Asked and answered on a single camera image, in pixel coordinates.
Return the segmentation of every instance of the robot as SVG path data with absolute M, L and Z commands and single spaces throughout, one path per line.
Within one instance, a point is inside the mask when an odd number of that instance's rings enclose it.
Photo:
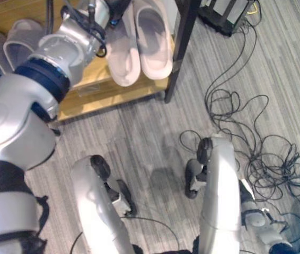
M 236 174 L 234 148 L 225 138 L 204 138 L 197 158 L 186 166 L 186 196 L 193 199 L 205 186 L 200 236 L 193 254 L 238 254 L 241 226 L 269 254 L 297 254 L 272 224 L 269 211 L 259 208 L 245 179 Z
M 84 2 L 79 10 L 65 6 L 59 30 L 43 37 L 39 49 L 14 73 L 0 78 L 0 253 L 43 253 L 46 242 L 39 238 L 37 200 L 24 173 L 52 155 L 55 134 L 46 123 L 57 117 L 59 103 L 82 79 L 85 66 L 95 55 L 102 56 L 101 51 L 104 55 L 104 30 L 116 24 L 130 0 Z M 241 200 L 232 145 L 203 139 L 197 158 L 187 165 L 187 193 L 196 195 L 206 183 L 198 253 L 238 253 Z M 110 172 L 99 155 L 74 165 L 72 182 L 83 232 L 92 253 L 134 254 L 120 216 L 135 215 L 136 207 L 126 184 Z M 272 246 L 269 253 L 294 253 L 279 251 L 291 245 L 271 233 L 264 213 L 250 198 L 243 198 L 242 218 Z M 223 252 L 224 245 L 231 249 Z

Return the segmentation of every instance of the shoe rack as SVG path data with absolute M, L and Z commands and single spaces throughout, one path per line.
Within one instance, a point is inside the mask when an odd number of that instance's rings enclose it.
M 58 120 L 62 121 L 161 91 L 165 91 L 164 101 L 168 103 L 175 88 L 200 2 L 201 0 L 176 0 L 181 20 L 175 43 L 172 42 L 174 63 L 173 71 L 168 78 L 150 80 L 141 73 L 135 84 L 121 87 L 112 80 L 107 61 L 96 57 L 85 69 L 82 81 L 72 88 L 60 104 Z M 54 31 L 61 24 L 59 12 L 62 6 L 62 0 L 54 0 Z M 4 34 L 8 33 L 16 20 L 30 18 L 44 25 L 45 16 L 45 0 L 0 0 L 0 32 Z

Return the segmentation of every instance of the floor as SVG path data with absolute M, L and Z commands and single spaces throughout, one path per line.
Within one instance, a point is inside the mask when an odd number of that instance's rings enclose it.
M 257 26 L 252 58 L 224 88 L 237 91 L 242 103 L 259 94 L 269 96 L 269 105 L 257 122 L 260 133 L 282 135 L 296 143 L 300 153 L 300 0 L 261 2 L 263 20 Z M 250 20 L 255 23 L 258 17 Z M 203 193 L 194 200 L 184 195 L 185 164 L 195 155 L 180 145 L 179 135 L 187 129 L 203 137 L 216 132 L 205 110 L 204 93 L 239 55 L 243 40 L 243 34 L 227 38 L 197 21 L 171 103 L 165 104 L 163 94 L 157 94 L 61 123 L 63 135 L 57 140 L 55 154 L 27 173 L 34 193 L 49 196 L 50 217 L 42 232 L 48 239 L 46 253 L 69 253 L 81 232 L 69 172 L 76 160 L 97 153 L 106 158 L 112 174 L 129 185 L 138 215 L 166 223 L 177 234 L 180 249 L 192 250 L 199 234 Z M 241 67 L 253 43 L 251 30 L 243 56 L 219 82 Z M 260 99 L 254 102 L 241 121 L 252 122 L 262 105 Z M 189 144 L 194 141 L 188 133 L 184 138 Z M 273 143 L 267 149 L 282 151 L 280 146 Z M 245 176 L 243 168 L 240 175 Z M 300 216 L 300 203 L 285 189 L 283 198 L 273 203 L 283 213 Z M 278 215 L 267 203 L 261 205 L 270 208 L 277 220 L 289 221 L 287 239 L 299 235 L 300 225 L 294 217 Z M 162 225 L 139 220 L 125 224 L 131 242 L 144 253 L 177 250 L 174 236 Z M 294 247 L 300 248 L 300 240 Z M 244 228 L 241 249 L 266 253 Z M 79 239 L 74 253 L 88 253 L 84 238 Z

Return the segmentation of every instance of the silver robot leg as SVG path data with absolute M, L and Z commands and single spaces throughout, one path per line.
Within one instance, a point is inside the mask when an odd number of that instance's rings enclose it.
M 92 253 L 134 254 L 119 213 L 132 212 L 118 181 L 101 156 L 77 161 L 71 173 L 83 232 Z

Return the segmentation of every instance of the wooden shelf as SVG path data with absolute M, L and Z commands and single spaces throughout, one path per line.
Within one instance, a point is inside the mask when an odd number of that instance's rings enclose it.
M 63 5 L 62 0 L 54 0 L 54 31 L 60 26 L 60 9 Z M 13 23 L 19 19 L 33 19 L 44 25 L 45 17 L 45 0 L 0 0 L 0 32 L 4 34 L 7 34 Z M 166 90 L 167 83 L 168 78 L 150 80 L 141 74 L 135 84 L 121 87 L 112 80 L 107 61 L 96 57 L 85 68 L 82 81 L 74 85 L 61 103 L 58 120 L 62 121 L 158 93 Z
M 105 58 L 96 57 L 85 69 L 83 79 L 74 85 L 73 89 L 80 89 L 88 85 L 99 84 L 111 80 L 108 63 Z
M 101 89 L 100 91 L 88 93 L 82 97 L 79 96 L 80 90 L 73 90 L 68 93 L 64 101 L 60 104 L 58 120 L 62 121 L 158 93 L 166 89 L 167 80 L 168 78 L 151 80 L 144 74 L 141 74 L 138 81 L 128 87 L 121 87 L 111 80 L 98 84 Z

